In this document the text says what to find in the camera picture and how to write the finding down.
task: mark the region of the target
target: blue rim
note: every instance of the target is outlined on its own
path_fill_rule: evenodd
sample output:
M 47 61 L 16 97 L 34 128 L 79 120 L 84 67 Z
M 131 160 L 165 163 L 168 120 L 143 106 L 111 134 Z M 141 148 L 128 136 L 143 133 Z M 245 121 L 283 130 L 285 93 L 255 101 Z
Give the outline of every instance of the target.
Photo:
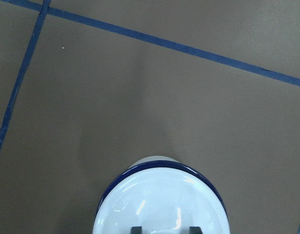
M 198 171 L 196 171 L 195 169 L 179 163 L 179 162 L 173 162 L 173 161 L 165 161 L 165 160 L 157 160 L 157 161 L 149 161 L 149 162 L 144 162 L 144 163 L 140 163 L 136 166 L 133 166 L 129 169 L 127 169 L 125 172 L 123 172 L 121 175 L 119 175 L 109 186 L 108 188 L 105 190 L 104 194 L 102 195 L 97 211 L 96 211 L 96 216 L 98 213 L 99 208 L 101 207 L 103 201 L 105 200 L 105 198 L 107 197 L 107 195 L 111 192 L 111 190 L 113 188 L 115 188 L 115 186 L 120 183 L 122 180 L 126 179 L 127 177 L 131 176 L 132 174 L 136 173 L 136 172 L 140 172 L 142 170 L 145 169 L 150 169 L 150 168 L 157 168 L 157 167 L 167 167 L 167 168 L 174 168 L 174 169 L 178 169 L 178 170 L 182 170 L 184 172 L 187 172 L 195 177 L 197 177 L 198 179 L 200 179 L 203 183 L 205 183 L 213 192 L 214 194 L 217 196 L 217 198 L 219 199 L 220 203 L 222 204 L 224 211 L 227 215 L 227 211 L 226 211 L 226 207 L 224 204 L 224 201 L 222 200 L 222 198 L 220 197 L 218 191 L 216 190 L 216 188 L 214 187 L 214 185 L 201 173 L 199 173 Z

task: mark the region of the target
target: gray surface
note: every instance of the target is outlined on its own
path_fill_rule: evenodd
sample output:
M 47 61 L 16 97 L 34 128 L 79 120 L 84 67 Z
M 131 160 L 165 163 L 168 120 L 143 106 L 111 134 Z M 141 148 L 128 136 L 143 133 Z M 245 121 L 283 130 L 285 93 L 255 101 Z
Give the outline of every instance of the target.
M 37 15 L 0 1 L 0 125 Z
M 51 6 L 300 78 L 300 0 L 54 0 Z
M 91 233 L 108 184 L 157 154 L 213 182 L 233 234 L 297 231 L 300 87 L 47 16 L 0 154 L 0 233 Z

